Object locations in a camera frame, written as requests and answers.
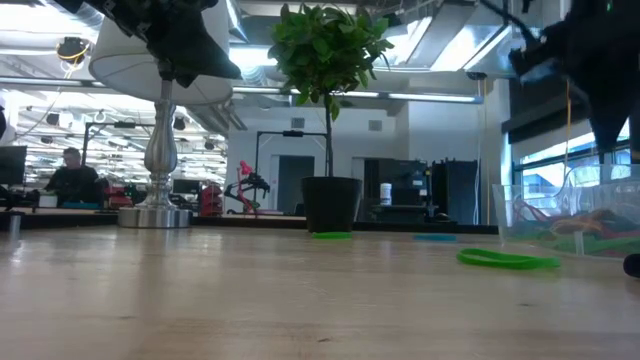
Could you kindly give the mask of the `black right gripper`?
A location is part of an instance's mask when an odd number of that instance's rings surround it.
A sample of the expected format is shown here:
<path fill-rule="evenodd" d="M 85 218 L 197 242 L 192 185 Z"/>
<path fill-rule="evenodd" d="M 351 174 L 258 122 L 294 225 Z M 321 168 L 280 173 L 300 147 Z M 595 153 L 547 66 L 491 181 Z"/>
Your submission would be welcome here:
<path fill-rule="evenodd" d="M 566 17 L 544 37 L 558 71 L 587 96 L 597 149 L 610 151 L 640 89 L 640 14 Z"/>

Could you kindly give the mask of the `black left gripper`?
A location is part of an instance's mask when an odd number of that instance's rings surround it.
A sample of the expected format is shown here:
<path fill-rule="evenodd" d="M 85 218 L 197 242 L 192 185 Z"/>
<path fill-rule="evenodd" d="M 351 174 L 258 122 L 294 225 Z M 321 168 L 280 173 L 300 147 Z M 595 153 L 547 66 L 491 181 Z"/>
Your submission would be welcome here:
<path fill-rule="evenodd" d="M 147 50 L 169 77 L 188 88 L 199 76 L 237 79 L 240 69 L 207 32 L 204 10 L 219 0 L 54 0 L 78 14 L 91 7 L 127 36 L 146 39 Z"/>

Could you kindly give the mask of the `yellow rubber band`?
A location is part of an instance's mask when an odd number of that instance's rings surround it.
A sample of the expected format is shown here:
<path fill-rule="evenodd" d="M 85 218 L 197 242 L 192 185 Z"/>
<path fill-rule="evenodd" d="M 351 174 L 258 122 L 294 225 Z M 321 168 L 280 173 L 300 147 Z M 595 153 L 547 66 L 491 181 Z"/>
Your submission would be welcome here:
<path fill-rule="evenodd" d="M 554 235 L 585 232 L 604 237 L 611 232 L 610 227 L 618 224 L 619 220 L 620 218 L 611 212 L 593 212 L 558 220 L 551 225 L 550 231 Z"/>

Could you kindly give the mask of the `red rubber band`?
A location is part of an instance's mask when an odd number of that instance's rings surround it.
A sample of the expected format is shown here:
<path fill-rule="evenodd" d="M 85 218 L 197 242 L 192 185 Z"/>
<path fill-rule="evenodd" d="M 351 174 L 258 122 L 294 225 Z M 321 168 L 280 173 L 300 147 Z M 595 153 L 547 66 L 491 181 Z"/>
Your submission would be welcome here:
<path fill-rule="evenodd" d="M 526 203 L 523 200 L 516 200 L 512 205 L 514 224 L 519 231 L 543 231 L 549 230 L 553 220 L 543 211 Z"/>
<path fill-rule="evenodd" d="M 601 227 L 600 230 L 595 234 L 597 239 L 620 239 L 620 238 L 640 238 L 640 227 L 636 228 L 610 228 L 610 227 Z"/>

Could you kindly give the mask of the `clear plastic bin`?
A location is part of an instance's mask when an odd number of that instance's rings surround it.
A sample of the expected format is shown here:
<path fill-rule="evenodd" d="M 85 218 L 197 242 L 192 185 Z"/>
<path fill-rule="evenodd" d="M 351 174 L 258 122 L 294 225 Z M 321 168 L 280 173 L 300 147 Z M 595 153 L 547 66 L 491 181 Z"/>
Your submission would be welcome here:
<path fill-rule="evenodd" d="M 512 205 L 523 200 L 535 206 L 552 218 L 553 223 L 575 215 L 593 212 L 611 212 L 620 218 L 619 223 L 610 228 L 640 227 L 640 165 L 631 165 L 631 176 L 622 180 L 602 182 L 598 185 L 585 185 L 575 179 L 576 172 L 565 176 L 561 187 L 534 189 L 523 185 L 495 185 L 493 195 L 496 206 L 499 236 L 502 243 L 505 238 L 523 235 L 541 235 L 551 233 L 543 231 L 519 231 L 514 224 Z M 581 243 L 585 232 L 574 232 Z"/>

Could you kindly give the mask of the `silver table lamp white shade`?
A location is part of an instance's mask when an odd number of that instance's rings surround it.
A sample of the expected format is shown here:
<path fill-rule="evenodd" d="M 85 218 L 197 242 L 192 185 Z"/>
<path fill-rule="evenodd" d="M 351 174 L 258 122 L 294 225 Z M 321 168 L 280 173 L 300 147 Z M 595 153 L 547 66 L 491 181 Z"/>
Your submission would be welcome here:
<path fill-rule="evenodd" d="M 226 0 L 202 12 L 207 32 L 228 55 L 229 23 Z M 155 127 L 144 157 L 150 173 L 147 197 L 132 208 L 119 211 L 118 223 L 128 228 L 184 228 L 191 214 L 170 201 L 170 175 L 177 166 L 173 133 L 174 112 L 178 106 L 210 105 L 231 98 L 231 80 L 199 76 L 188 88 L 181 87 L 165 72 L 147 50 L 146 39 L 127 36 L 114 22 L 104 18 L 89 63 L 91 75 L 120 93 L 153 102 Z"/>

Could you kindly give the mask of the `red tool stack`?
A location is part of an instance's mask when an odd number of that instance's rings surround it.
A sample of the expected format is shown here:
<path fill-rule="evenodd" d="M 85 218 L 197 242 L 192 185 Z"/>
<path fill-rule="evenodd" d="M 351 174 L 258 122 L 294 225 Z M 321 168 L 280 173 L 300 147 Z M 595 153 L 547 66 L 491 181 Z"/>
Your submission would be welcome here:
<path fill-rule="evenodd" d="M 205 186 L 199 194 L 199 215 L 219 217 L 223 214 L 222 190 L 218 184 Z"/>

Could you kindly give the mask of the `dark doorway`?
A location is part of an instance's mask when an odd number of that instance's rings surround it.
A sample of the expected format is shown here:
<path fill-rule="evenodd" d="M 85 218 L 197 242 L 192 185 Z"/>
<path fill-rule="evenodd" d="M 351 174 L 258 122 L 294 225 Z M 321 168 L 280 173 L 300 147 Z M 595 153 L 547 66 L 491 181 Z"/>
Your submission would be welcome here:
<path fill-rule="evenodd" d="M 280 156 L 278 168 L 277 209 L 294 215 L 303 202 L 302 179 L 314 175 L 315 158 L 312 156 Z"/>

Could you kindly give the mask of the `black panel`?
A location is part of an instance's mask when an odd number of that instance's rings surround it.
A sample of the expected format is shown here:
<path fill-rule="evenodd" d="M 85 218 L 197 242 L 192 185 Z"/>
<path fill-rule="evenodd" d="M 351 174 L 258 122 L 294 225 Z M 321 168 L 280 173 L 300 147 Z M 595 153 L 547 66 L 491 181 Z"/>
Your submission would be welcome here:
<path fill-rule="evenodd" d="M 479 190 L 476 189 L 478 161 L 444 159 L 431 165 L 432 200 L 435 216 L 462 225 L 476 225 Z"/>

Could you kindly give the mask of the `person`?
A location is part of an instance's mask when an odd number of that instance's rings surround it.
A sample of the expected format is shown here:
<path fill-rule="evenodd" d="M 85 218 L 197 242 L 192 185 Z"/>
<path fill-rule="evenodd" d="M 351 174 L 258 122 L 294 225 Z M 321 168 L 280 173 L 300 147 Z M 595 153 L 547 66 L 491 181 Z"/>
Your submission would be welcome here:
<path fill-rule="evenodd" d="M 103 190 L 96 170 L 82 164 L 81 154 L 74 147 L 63 151 L 63 162 L 45 186 L 47 192 L 57 196 L 57 206 L 62 207 L 66 203 L 98 204 Z"/>

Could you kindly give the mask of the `long ceiling light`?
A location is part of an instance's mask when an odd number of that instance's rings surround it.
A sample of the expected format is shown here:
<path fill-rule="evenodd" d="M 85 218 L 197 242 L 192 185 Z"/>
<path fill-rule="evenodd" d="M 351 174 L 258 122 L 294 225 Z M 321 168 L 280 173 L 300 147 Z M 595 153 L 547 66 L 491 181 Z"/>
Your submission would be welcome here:
<path fill-rule="evenodd" d="M 251 87 L 251 86 L 234 86 L 233 91 L 237 94 L 256 94 L 256 95 L 299 95 L 297 89 L 283 90 L 277 87 Z M 484 98 L 482 96 L 468 95 L 447 95 L 432 93 L 393 93 L 393 92 L 375 92 L 375 91 L 351 91 L 347 93 L 335 93 L 335 96 L 356 99 L 380 99 L 380 100 L 398 100 L 398 101 L 415 101 L 415 102 L 438 102 L 438 103 L 458 103 L 458 104 L 482 104 Z"/>

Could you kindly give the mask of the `potted tree black pot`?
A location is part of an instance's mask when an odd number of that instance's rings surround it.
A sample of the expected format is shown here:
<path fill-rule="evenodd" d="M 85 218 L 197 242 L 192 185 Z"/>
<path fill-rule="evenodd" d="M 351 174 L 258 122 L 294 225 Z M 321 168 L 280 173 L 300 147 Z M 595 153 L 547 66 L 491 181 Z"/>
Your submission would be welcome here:
<path fill-rule="evenodd" d="M 341 111 L 336 97 L 366 88 L 376 78 L 374 63 L 385 61 L 386 52 L 394 48 L 384 38 L 387 29 L 387 19 L 374 20 L 362 7 L 350 14 L 333 4 L 302 3 L 297 10 L 283 4 L 271 30 L 268 57 L 286 77 L 282 89 L 295 89 L 299 105 L 324 109 L 326 174 L 301 181 L 307 228 L 313 234 L 353 228 L 361 181 L 334 174 L 332 124 Z"/>

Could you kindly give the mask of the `black computer monitor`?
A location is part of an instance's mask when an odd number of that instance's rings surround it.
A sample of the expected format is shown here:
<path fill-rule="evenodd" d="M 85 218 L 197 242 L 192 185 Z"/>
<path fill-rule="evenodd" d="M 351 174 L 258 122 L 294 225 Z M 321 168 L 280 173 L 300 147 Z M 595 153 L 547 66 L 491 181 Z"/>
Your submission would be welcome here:
<path fill-rule="evenodd" d="M 24 183 L 26 156 L 26 146 L 0 147 L 0 185 Z"/>

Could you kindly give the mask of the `black cabinet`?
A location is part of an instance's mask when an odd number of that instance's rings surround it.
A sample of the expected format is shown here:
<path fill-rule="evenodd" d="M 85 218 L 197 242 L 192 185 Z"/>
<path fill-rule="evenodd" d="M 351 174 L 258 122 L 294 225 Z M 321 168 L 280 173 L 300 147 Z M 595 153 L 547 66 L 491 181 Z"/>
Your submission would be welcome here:
<path fill-rule="evenodd" d="M 427 166 L 420 161 L 366 159 L 361 220 L 424 224 L 427 219 Z M 380 184 L 392 184 L 392 205 L 380 204 Z"/>

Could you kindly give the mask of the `silver ceiling duct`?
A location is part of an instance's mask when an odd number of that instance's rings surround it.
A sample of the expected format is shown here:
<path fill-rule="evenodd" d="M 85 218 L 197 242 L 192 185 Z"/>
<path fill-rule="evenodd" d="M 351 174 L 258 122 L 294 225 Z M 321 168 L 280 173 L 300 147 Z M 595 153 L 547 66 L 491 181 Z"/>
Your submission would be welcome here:
<path fill-rule="evenodd" d="M 393 44 L 374 69 L 396 73 L 513 77 L 509 53 L 524 49 L 526 40 L 502 13 L 519 18 L 534 36 L 544 24 L 542 0 L 376 0 L 369 10 L 374 19 L 389 20 L 383 37 Z"/>

